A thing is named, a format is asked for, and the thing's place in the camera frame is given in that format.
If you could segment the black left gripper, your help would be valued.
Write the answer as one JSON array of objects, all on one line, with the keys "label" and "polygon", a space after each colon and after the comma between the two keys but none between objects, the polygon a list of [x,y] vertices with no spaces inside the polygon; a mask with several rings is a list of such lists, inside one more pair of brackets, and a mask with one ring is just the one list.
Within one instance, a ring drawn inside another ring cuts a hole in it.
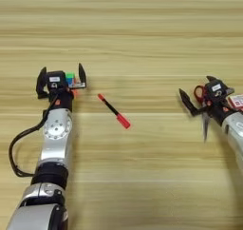
[{"label": "black left gripper", "polygon": [[[45,99],[47,97],[47,93],[44,91],[44,87],[46,86],[46,75],[47,68],[43,67],[38,75],[36,84],[36,92],[39,99]],[[79,63],[79,78],[80,83],[73,85],[64,84],[63,86],[52,87],[49,90],[48,98],[51,110],[59,108],[68,109],[69,111],[72,110],[72,102],[74,99],[73,91],[86,88],[86,74],[81,63]]]}]

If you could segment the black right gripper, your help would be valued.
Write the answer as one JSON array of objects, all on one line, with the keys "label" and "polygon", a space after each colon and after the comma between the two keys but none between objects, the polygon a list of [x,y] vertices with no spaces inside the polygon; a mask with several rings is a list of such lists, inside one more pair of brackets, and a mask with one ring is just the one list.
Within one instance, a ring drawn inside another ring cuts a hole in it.
[{"label": "black right gripper", "polygon": [[[218,82],[218,79],[214,76],[206,76],[207,80],[212,82]],[[216,91],[213,91],[211,87],[197,86],[194,90],[194,95],[197,102],[200,104],[200,114],[202,115],[202,124],[208,126],[210,119],[213,118],[219,125],[222,125],[223,120],[233,113],[233,109],[230,108],[226,98],[232,94],[234,90],[229,87],[222,87]],[[192,104],[188,94],[179,89],[179,95],[193,116],[198,114],[198,109]]]}]

